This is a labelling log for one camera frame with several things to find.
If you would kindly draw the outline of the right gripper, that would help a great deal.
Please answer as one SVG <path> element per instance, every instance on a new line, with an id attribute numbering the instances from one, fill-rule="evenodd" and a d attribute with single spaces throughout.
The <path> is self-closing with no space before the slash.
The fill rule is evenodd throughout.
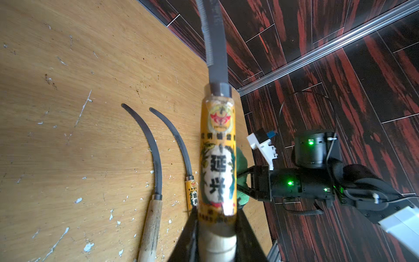
<path id="1" fill-rule="evenodd" d="M 296 135 L 291 153 L 294 168 L 270 171 L 254 165 L 237 174 L 247 175 L 247 187 L 237 190 L 257 201 L 274 198 L 321 200 L 331 206 L 343 196 L 343 163 L 338 135 L 332 130 L 303 131 Z"/>

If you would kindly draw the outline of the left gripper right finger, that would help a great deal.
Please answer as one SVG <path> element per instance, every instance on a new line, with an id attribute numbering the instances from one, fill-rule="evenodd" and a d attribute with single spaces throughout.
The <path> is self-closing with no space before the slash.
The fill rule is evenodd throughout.
<path id="1" fill-rule="evenodd" d="M 236 262 L 267 262 L 266 255 L 242 209 L 236 218 Z"/>

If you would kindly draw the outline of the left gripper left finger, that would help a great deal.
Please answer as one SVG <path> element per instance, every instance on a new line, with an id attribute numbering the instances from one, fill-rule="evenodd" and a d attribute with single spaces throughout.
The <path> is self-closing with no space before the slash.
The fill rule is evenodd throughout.
<path id="1" fill-rule="evenodd" d="M 198 212 L 197 208 L 193 207 L 182 234 L 168 259 L 168 262 L 199 261 L 198 231 Z"/>

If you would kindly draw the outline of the green and black rag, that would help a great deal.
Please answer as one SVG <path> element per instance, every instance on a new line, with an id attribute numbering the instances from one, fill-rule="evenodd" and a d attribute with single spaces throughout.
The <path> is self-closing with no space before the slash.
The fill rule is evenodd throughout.
<path id="1" fill-rule="evenodd" d="M 247 170 L 248 162 L 240 148 L 237 148 L 237 174 Z M 247 175 L 237 178 L 237 185 L 247 187 Z M 238 208 L 242 209 L 248 202 L 250 197 L 240 191 L 237 191 Z"/>

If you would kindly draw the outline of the small sickle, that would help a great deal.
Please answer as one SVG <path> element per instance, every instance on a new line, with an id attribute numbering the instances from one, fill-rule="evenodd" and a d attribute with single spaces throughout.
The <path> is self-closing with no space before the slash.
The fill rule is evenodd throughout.
<path id="1" fill-rule="evenodd" d="M 195 180 L 195 177 L 192 173 L 192 165 L 189 158 L 189 154 L 186 148 L 186 145 L 177 130 L 177 128 L 172 124 L 172 122 L 164 116 L 161 112 L 154 108 L 149 108 L 150 112 L 152 112 L 154 115 L 156 115 L 160 120 L 162 120 L 165 125 L 168 127 L 170 132 L 172 133 L 175 141 L 177 142 L 180 152 L 182 154 L 182 158 L 184 161 L 185 166 L 185 192 L 186 192 L 186 198 L 187 198 L 187 208 L 188 208 L 188 214 L 190 215 L 193 208 L 195 208 L 198 204 L 198 192 L 197 192 L 197 182 Z"/>
<path id="2" fill-rule="evenodd" d="M 232 262 L 237 236 L 236 118 L 219 1 L 197 1 L 208 85 L 201 108 L 197 243 L 202 262 Z"/>
<path id="3" fill-rule="evenodd" d="M 131 115 L 143 131 L 152 155 L 154 191 L 148 204 L 137 260 L 139 262 L 153 262 L 155 261 L 157 254 L 161 212 L 163 208 L 163 176 L 160 154 L 157 142 L 143 118 L 128 105 L 123 103 L 121 104 L 121 107 Z"/>

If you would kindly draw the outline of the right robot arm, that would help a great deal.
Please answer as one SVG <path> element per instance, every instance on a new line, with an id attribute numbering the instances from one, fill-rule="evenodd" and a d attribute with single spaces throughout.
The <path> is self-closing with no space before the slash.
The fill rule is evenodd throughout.
<path id="1" fill-rule="evenodd" d="M 323 129 L 298 134 L 292 155 L 295 166 L 281 169 L 275 169 L 273 164 L 278 155 L 272 136 L 261 129 L 247 137 L 251 148 L 261 152 L 266 165 L 241 171 L 239 178 L 249 175 L 251 185 L 239 186 L 239 192 L 261 202 L 302 198 L 330 207 L 338 200 L 356 208 L 418 255 L 419 208 L 412 196 L 401 195 L 363 165 L 344 165 L 336 132 Z"/>

